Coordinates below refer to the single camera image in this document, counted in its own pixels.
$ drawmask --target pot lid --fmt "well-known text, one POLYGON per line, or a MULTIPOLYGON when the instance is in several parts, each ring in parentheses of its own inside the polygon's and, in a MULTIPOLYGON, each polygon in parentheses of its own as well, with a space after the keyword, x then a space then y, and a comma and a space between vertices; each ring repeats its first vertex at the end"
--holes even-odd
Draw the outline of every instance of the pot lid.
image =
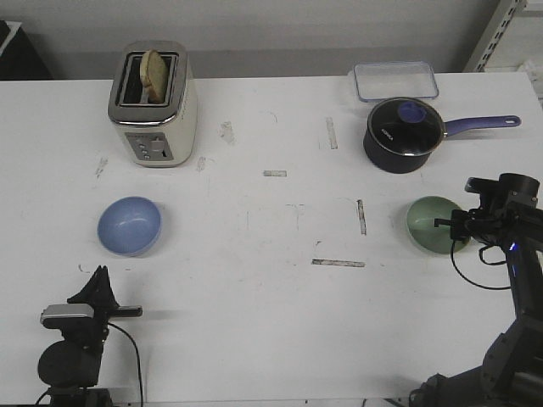
POLYGON ((445 134, 445 124, 435 109, 413 98, 379 103, 367 119, 367 129, 381 147, 405 156, 432 152, 445 134))

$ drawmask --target toaster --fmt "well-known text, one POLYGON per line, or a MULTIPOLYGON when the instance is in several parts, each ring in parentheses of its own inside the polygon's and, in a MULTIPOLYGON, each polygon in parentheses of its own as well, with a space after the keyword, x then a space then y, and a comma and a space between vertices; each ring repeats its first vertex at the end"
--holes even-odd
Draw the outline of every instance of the toaster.
POLYGON ((147 167, 172 167, 190 156, 198 101, 188 54, 171 41, 140 41, 128 45, 115 72, 108 116, 134 162, 147 167), (151 102, 140 78, 143 55, 155 50, 167 68, 165 97, 151 102))

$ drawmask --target bread slice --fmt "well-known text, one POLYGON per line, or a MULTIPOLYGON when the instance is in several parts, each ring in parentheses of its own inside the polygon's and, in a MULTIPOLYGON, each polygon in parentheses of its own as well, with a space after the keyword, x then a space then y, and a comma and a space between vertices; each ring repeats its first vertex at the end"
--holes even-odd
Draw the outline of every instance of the bread slice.
POLYGON ((151 103, 164 102, 168 74, 168 67, 157 51, 150 49, 142 56, 142 62, 139 65, 139 78, 151 103))

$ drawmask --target green bowl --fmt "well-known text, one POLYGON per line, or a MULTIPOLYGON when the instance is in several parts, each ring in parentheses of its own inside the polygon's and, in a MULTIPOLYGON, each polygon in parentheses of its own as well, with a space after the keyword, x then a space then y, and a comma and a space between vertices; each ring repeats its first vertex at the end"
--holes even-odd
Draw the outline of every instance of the green bowl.
MULTIPOLYGON (((442 197, 424 197, 411 204, 407 210, 406 224, 413 240, 434 253, 451 252, 451 229, 441 225, 434 227, 434 219, 450 219, 453 209, 461 209, 456 203, 442 197)), ((469 239, 456 242, 455 252, 464 248, 469 239)))

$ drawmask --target bowl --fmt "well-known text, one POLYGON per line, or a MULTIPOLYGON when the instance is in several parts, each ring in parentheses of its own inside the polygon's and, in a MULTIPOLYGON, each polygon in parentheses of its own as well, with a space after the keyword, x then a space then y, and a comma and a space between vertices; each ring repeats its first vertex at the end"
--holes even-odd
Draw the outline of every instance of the bowl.
MULTIPOLYGON (((450 219, 453 209, 461 209, 456 203, 442 197, 424 197, 411 204, 407 210, 406 224, 410 236, 418 245, 438 254, 451 252, 451 229, 434 226, 434 219, 450 219)), ((455 252, 464 248, 469 239, 455 243, 455 252)))
POLYGON ((149 199, 127 197, 113 202, 100 216, 98 239, 110 252, 138 256, 159 237, 162 218, 149 199))

